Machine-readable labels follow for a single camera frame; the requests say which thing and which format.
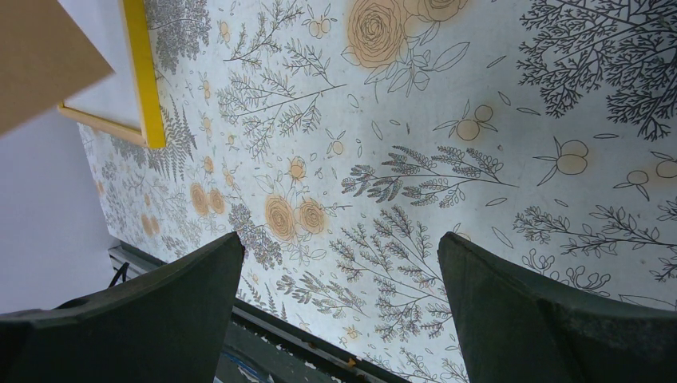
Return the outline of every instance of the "yellow picture frame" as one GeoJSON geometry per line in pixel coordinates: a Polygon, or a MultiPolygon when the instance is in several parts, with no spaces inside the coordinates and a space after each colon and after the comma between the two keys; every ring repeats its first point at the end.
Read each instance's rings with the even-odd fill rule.
{"type": "Polygon", "coordinates": [[[73,109],[62,101],[58,111],[72,120],[106,132],[145,148],[163,148],[164,124],[157,96],[155,69],[152,63],[150,37],[143,0],[121,0],[121,13],[126,28],[127,47],[132,57],[134,88],[139,105],[141,130],[73,109]]]}

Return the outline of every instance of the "leaf drawing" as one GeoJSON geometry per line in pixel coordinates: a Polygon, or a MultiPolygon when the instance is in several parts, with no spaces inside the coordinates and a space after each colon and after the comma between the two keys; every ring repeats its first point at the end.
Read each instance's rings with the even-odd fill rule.
{"type": "Polygon", "coordinates": [[[491,61],[491,62],[487,65],[487,69],[489,69],[489,68],[491,68],[492,66],[498,64],[499,62],[503,61],[503,59],[506,58],[506,57],[507,57],[507,56],[501,56],[501,57],[497,58],[496,60],[491,61]]]}
{"type": "Polygon", "coordinates": [[[510,239],[503,234],[503,231],[498,230],[495,227],[491,227],[491,230],[493,231],[493,234],[498,238],[499,241],[503,242],[504,245],[507,247],[510,247],[511,249],[514,249],[515,247],[513,246],[513,243],[510,242],[510,239]]]}
{"type": "Polygon", "coordinates": [[[540,113],[530,108],[517,108],[518,112],[533,114],[534,116],[540,116],[540,113]]]}
{"type": "Polygon", "coordinates": [[[504,95],[502,92],[498,93],[498,96],[501,98],[501,101],[503,101],[504,104],[510,106],[512,103],[510,102],[510,99],[508,96],[504,95]]]}
{"type": "Polygon", "coordinates": [[[485,206],[486,206],[486,207],[489,207],[489,206],[500,205],[501,203],[504,203],[504,202],[507,201],[507,200],[508,200],[508,199],[505,198],[505,197],[492,199],[492,200],[490,200],[485,206]]]}
{"type": "Polygon", "coordinates": [[[374,134],[379,140],[383,141],[383,133],[381,133],[381,129],[376,124],[376,121],[371,121],[371,130],[374,131],[374,134]]]}
{"type": "Polygon", "coordinates": [[[274,38],[276,31],[294,25],[301,14],[296,1],[283,5],[281,0],[275,0],[272,6],[264,6],[258,13],[255,36],[247,44],[243,25],[232,57],[224,60],[226,64],[239,61],[245,70],[231,70],[230,85],[216,91],[221,117],[240,125],[247,139],[246,149],[259,162],[268,156],[269,140],[276,132],[292,136],[317,130],[322,121],[319,98],[345,86],[331,83],[327,73],[330,59],[323,57],[321,49],[294,38],[282,46],[274,38]],[[296,86],[310,79],[319,79],[324,86],[298,94],[296,86]]]}

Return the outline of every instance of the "cardboard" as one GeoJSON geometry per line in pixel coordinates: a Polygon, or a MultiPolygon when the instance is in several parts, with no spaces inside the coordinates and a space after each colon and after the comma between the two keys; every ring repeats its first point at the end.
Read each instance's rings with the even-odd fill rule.
{"type": "Polygon", "coordinates": [[[0,12],[0,135],[113,70],[56,0],[0,12]]]}

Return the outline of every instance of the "table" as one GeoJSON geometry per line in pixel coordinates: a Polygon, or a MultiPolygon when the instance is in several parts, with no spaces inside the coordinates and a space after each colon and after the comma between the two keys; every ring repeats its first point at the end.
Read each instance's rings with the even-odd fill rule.
{"type": "Polygon", "coordinates": [[[239,298],[415,382],[467,381],[447,231],[675,310],[677,6],[620,4],[147,0],[167,147],[81,126],[109,230],[237,230],[239,298]]]}

